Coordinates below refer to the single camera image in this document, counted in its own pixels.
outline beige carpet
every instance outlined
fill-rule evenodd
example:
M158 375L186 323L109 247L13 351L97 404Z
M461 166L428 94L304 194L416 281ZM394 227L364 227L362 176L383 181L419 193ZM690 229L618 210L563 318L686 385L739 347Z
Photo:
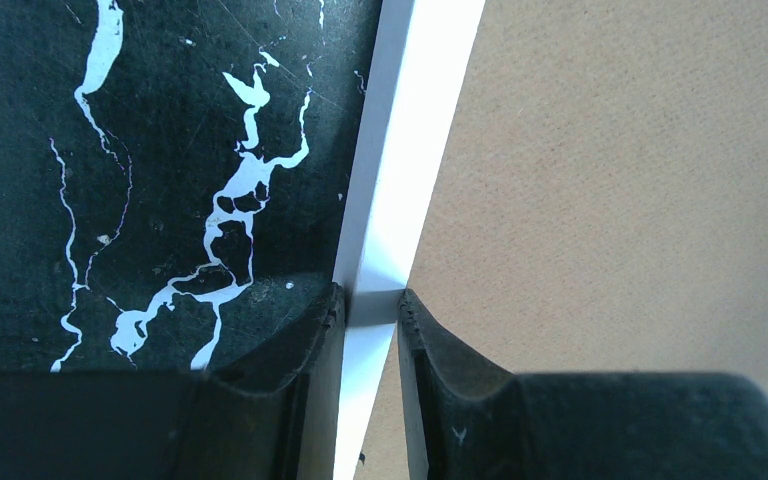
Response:
M768 0L489 0L411 286L512 370L768 392ZM357 478L407 478L395 359Z

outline white bar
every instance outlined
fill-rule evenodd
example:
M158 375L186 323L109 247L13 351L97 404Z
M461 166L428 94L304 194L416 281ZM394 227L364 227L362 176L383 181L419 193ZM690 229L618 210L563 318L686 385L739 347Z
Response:
M334 281L347 289L334 478L354 476L484 0L384 0Z

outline white paint splatter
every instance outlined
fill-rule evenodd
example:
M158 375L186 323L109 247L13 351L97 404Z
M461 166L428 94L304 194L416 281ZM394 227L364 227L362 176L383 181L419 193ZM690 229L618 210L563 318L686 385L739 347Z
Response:
M258 50L258 53L260 53L260 56L266 59L266 63L269 65L272 65L273 67L280 67L281 64L278 63L278 60L275 60L275 58L270 55L269 53L265 52L263 48Z
M98 134L102 150L112 155L119 163L119 157L116 153L107 148L110 142L107 135L98 128L95 122L90 104L87 101L87 95L97 92L104 85L110 68L113 67L113 62L122 50L122 17L124 12L119 8L116 0L97 0L96 3L98 4L98 27L95 30L90 53L87 55L87 70L84 73L84 81L75 89L74 95L75 101L78 102L78 106L84 112L84 117ZM125 170L121 163L119 163L119 168Z
M455 430L455 427L452 427L452 432L455 434L455 437L458 439L458 445L463 446L463 440L466 438L466 427L460 432Z
M307 55L302 57L302 60L305 60L306 58L307 58ZM313 65L316 64L316 62L318 62L319 59L321 59L321 58L322 58L322 56L319 56L319 57L316 57L315 59L307 62L307 64L305 65L305 70L307 71L307 76L308 77L313 78L313 70L311 70L311 67L313 67Z
M122 162L119 160L119 155L116 152L110 150L110 140L107 138L107 134L105 134L105 132L99 128L98 124L96 123L95 118L92 115L89 102L87 100L87 95L97 92L104 85L104 81L107 79L107 75L110 73L110 69L113 67L113 63L116 61L116 58L119 56L119 52L122 50L124 12L119 8L116 0L97 0L96 3L98 6L98 26L96 27L95 36L93 37L92 45L90 46L90 52L87 55L87 69L84 73L84 80L81 85L75 89L74 97L75 101L78 103L78 106L81 108L81 111L84 113L84 117L87 119L93 130L95 130L96 134L98 134L101 149L107 155L113 157L113 160L119 166L119 169L127 175L128 189L126 191L125 205L123 206L122 213L119 217L119 225L116 227L113 237L111 238L108 235L100 235L97 237L97 240L102 244L102 246L90 255L89 259L87 260L87 268L83 272L83 281L81 281L80 277L78 276L77 264L72 258L72 245L75 242L75 231L77 226L75 223L75 213L72 210L72 207L66 201L66 178L68 176L66 162L57 151L57 148L54 145L54 139L49 138L51 151L54 153L57 162L60 164L60 203L69 213L69 218L71 220L71 230L69 233L69 239L66 242L65 252L66 260L69 263L70 269L72 270L72 298L69 311L60 318L60 325L67 332L73 333L77 336L75 343L73 343L72 346L66 350L66 353L52 363L52 372L60 371L63 362L69 358L75 348L80 345L81 341L83 340L83 332L81 332L78 327L69 322L69 318L71 317L72 313L74 313L78 308L77 292L84 288L89 290L88 281L90 271L92 270L93 260L105 248L107 248L110 244L115 242L117 238L119 238L119 235L122 231L122 226L125 223L125 215L128 212L128 206L131 203L131 191L134 188L132 175L133 163L131 161L130 155L128 155L128 166L126 169L126 167L122 165Z
M269 54L263 51L261 51L260 54L266 59L268 65L280 65ZM252 72L251 86L228 72L223 72L222 74L234 93L237 94L243 103L249 105L250 108L246 109L243 113L243 126L246 132L246 139L238 141L237 147L234 149L240 158L240 164L237 167L237 171L228 179L225 186L213 195L213 212L204 222L202 247L207 254L208 263L197 267L190 275L170 279L166 283L166 286L152 297L146 310L123 311L119 315L116 319L116 333L110 338L110 345L115 351L127 356L129 359L134 352L142 348L145 344L145 341L148 338L146 325L157 316L160 308L166 307L167 309L172 310L174 309L172 303L174 296L187 295L200 303L210 304L213 308L213 314L216 317L213 337L195 354L190 362L190 368L193 370L206 368L210 363L210 358L219 342L222 330L220 307L237 298L243 291L251 286L253 282L252 259L255 242L252 236L252 227L254 223L254 215L265 208L267 202L261 202L261 208L256 211L240 212L235 209L231 213L228 213L219 207L218 199L220 197L237 198L254 193L260 183L266 186L268 192L269 181L275 167L293 168L304 160L310 151L304 131L304 114L310 104L310 90L305 94L304 103L299 109L301 137L299 150L289 157L276 157L269 162L264 161L263 157L256 157L250 151L260 143L255 114L270 100L269 92L264 89L258 70L265 73L266 65L255 64ZM224 265L222 260L219 259L213 251L213 242L223 236L220 226L231 222L242 224L246 235L251 240L252 250L249 252L248 257L247 279L238 280L234 273ZM224 267L226 271L230 273L232 282L227 287L222 287L202 294L183 292L175 288L177 283L186 282L198 277L203 269L216 266Z
M366 95L366 80L363 78L363 75L358 73L357 70L355 70L355 76L360 79L360 85L358 85L358 91L361 94Z
M270 47L274 47L275 45L278 45L279 43L281 43L281 40L286 40L286 39L287 39L286 35L281 35L280 37L278 37L278 40L273 40L273 41L269 42L269 46Z
M116 303L116 301L115 301L115 300L113 300L112 298L110 298L110 297L107 297L107 301L108 301L108 302L110 302L110 303L112 303L112 304L113 304L113 306L114 306L114 307L116 307L116 310L119 310L120 312L124 312L124 311L125 311L125 310L122 310L122 309L119 307L119 305Z
M72 244L75 243L75 230L77 229L77 225L75 224L75 212L72 211L72 207L70 207L69 203L66 201L66 162L63 161L63 158L60 157L60 153L54 146L53 138L49 139L49 145L51 151L54 152L54 157L57 159L57 163L60 164L60 203L63 205L63 208L69 212L69 220L72 225L71 230L69 230L69 239L66 240L66 262L69 263L69 268L72 270L72 300L69 302L69 311L60 317L60 326L67 332L74 333L78 337L75 340L75 343L66 350L66 353L51 364L51 371L59 372L63 362L69 358L69 355L72 355L72 352L81 344L81 341L84 338L84 333L81 329L69 323L69 317L71 317L72 313L78 308L78 290L84 288L84 286L78 282L78 266L75 265L75 260L72 259Z

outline black surface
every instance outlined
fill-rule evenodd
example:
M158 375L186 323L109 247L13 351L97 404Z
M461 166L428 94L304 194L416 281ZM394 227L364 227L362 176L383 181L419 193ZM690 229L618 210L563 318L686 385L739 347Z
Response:
M768 479L768 399L725 374L511 374L412 291L399 364L413 479Z
M330 479L345 331L327 287L215 374L0 374L0 479Z
M282 66L260 72L271 100L257 114L260 143L252 153L269 161L299 150L299 110L312 89L305 114L310 153L295 168L275 168L268 191L259 185L252 198L218 201L225 211L266 201L254 217L254 242L241 224L224 224L213 243L224 266L176 287L201 294L229 285L232 273L238 284L249 282L253 248L253 283L220 307L215 368L286 325L331 279L364 98L354 72L368 71L380 0L328 0L323 28L315 0L115 5L124 12L121 52L101 89L86 95L108 137L107 154L74 96L96 35L96 2L0 0L2 371L48 370L77 338L60 324L73 290L61 174L76 220L71 256L79 283L98 252L69 317L83 342L62 368L186 367L213 338L211 305L175 295L174 311L160 308L130 361L110 342L117 306L146 310L170 279L208 263L205 222L214 193L240 165L235 148L246 138L242 115L249 108L223 72L251 84L253 65L265 62L261 48ZM101 235L115 238L103 251Z

